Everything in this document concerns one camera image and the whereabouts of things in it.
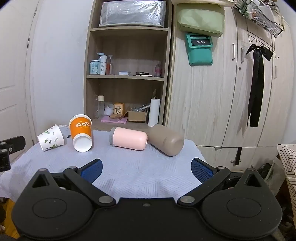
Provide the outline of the orange paper cup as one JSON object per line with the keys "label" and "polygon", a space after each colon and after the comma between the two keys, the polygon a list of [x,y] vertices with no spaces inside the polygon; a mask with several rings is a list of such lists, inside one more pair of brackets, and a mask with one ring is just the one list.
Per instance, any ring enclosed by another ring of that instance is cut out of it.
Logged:
{"label": "orange paper cup", "polygon": [[92,121],[85,114],[77,114],[69,121],[73,147],[78,152],[87,152],[92,147]]}

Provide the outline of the white floral paper cup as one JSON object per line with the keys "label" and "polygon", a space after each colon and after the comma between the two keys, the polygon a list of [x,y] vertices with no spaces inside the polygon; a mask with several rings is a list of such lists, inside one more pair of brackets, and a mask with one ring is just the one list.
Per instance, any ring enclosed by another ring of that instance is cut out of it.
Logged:
{"label": "white floral paper cup", "polygon": [[65,144],[64,137],[58,125],[54,125],[37,136],[42,151],[48,151]]}

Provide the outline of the light grey quilted tablecloth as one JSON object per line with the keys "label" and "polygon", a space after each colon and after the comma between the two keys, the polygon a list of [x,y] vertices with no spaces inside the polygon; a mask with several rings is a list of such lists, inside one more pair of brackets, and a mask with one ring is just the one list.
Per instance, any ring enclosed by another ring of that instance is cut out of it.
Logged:
{"label": "light grey quilted tablecloth", "polygon": [[193,141],[185,140],[177,156],[169,157],[147,145],[143,151],[113,147],[109,133],[93,132],[91,150],[81,153],[74,149],[68,137],[69,128],[61,127],[65,144],[56,149],[42,151],[35,144],[1,174],[1,196],[16,201],[30,179],[41,168],[51,173],[63,172],[70,166],[82,167],[99,158],[103,163],[101,175],[93,185],[101,191],[119,198],[178,199],[201,184],[192,174],[191,161],[204,159]]}

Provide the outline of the taupe tumbler bottle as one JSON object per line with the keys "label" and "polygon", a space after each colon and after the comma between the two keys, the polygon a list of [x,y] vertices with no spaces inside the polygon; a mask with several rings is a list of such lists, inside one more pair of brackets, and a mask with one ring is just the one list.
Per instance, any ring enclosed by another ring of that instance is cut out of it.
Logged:
{"label": "taupe tumbler bottle", "polygon": [[184,137],[170,128],[157,124],[148,132],[149,143],[167,156],[176,156],[184,146]]}

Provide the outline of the pink flat box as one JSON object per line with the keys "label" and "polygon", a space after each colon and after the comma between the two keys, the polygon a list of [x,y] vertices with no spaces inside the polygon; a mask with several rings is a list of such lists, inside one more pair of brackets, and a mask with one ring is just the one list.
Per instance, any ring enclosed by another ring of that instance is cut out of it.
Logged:
{"label": "pink flat box", "polygon": [[104,116],[100,121],[103,123],[126,124],[127,120],[128,120],[127,117],[115,119],[115,118],[111,118],[110,116]]}

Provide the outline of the small wooden floral box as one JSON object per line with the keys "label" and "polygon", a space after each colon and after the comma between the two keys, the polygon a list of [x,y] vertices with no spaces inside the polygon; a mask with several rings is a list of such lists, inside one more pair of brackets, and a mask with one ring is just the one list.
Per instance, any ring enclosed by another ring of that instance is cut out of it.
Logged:
{"label": "small wooden floral box", "polygon": [[116,102],[114,104],[114,114],[123,115],[125,113],[125,104]]}

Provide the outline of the small cardboard box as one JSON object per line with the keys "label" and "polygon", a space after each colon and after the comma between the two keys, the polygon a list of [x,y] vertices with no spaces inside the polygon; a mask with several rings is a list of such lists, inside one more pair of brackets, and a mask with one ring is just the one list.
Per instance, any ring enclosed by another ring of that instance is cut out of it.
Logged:
{"label": "small cardboard box", "polygon": [[129,122],[146,122],[146,112],[145,111],[128,111],[128,121]]}

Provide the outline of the clear bottle cream cap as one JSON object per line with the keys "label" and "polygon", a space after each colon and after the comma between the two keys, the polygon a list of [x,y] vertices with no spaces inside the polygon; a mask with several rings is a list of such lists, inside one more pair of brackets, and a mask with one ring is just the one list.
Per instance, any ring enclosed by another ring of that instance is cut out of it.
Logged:
{"label": "clear bottle cream cap", "polygon": [[98,118],[104,117],[104,111],[105,111],[104,96],[99,95],[98,96]]}

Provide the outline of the geometric patterned box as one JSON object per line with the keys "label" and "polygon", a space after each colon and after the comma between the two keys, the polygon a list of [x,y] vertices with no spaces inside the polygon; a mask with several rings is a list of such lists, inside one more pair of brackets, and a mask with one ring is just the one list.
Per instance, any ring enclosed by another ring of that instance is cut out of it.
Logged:
{"label": "geometric patterned box", "polygon": [[277,146],[277,151],[283,165],[283,170],[287,180],[287,185],[290,193],[290,200],[292,204],[293,223],[295,225],[295,144],[280,144]]}

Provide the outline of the orange spray bottle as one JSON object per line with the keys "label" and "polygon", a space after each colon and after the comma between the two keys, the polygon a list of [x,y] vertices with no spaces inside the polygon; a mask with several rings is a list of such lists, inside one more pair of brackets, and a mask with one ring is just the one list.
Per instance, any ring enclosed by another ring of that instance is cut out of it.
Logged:
{"label": "orange spray bottle", "polygon": [[112,75],[112,55],[108,55],[106,62],[106,75]]}

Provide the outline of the pink small bottle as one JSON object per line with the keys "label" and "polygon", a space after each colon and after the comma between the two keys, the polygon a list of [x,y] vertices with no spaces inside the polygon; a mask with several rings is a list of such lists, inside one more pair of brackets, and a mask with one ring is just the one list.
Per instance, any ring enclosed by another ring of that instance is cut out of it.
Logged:
{"label": "pink small bottle", "polygon": [[154,76],[155,77],[161,77],[162,76],[162,63],[161,61],[158,61],[156,63],[155,69],[154,69]]}

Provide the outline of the white pump bottle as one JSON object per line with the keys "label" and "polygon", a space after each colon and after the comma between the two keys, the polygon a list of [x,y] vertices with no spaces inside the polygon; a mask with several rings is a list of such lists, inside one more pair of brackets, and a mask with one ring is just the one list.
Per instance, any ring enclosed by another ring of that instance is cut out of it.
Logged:
{"label": "white pump bottle", "polygon": [[97,53],[99,60],[99,75],[106,75],[107,56],[104,53]]}

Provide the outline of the wooden open bookshelf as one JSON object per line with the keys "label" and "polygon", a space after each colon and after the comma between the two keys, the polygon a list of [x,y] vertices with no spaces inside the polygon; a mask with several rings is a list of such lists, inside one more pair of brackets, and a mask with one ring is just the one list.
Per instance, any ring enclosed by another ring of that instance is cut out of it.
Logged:
{"label": "wooden open bookshelf", "polygon": [[[104,1],[94,1],[86,41],[84,68],[84,113],[91,117],[92,127],[109,131],[114,123],[95,119],[94,98],[103,95],[107,103],[124,103],[127,108],[141,106],[156,97],[161,100],[158,123],[164,121],[167,83],[170,71],[173,4],[166,1],[164,27],[99,27]],[[114,57],[112,75],[90,75],[89,65],[97,53]],[[162,63],[162,76],[155,77],[156,63]]]}

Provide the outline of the green folded cushion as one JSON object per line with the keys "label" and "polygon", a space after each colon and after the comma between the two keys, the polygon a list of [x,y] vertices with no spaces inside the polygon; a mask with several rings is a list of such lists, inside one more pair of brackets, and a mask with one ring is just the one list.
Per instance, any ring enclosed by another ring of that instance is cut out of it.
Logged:
{"label": "green folded cushion", "polygon": [[178,4],[177,20],[182,32],[218,38],[224,33],[225,11],[217,4]]}

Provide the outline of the grey plastic-wrapped storage box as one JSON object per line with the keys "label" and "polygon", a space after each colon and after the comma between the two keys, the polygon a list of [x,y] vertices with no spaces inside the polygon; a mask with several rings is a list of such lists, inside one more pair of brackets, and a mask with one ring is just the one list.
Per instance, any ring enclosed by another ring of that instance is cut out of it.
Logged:
{"label": "grey plastic-wrapped storage box", "polygon": [[165,1],[106,1],[102,4],[99,27],[164,27]]}

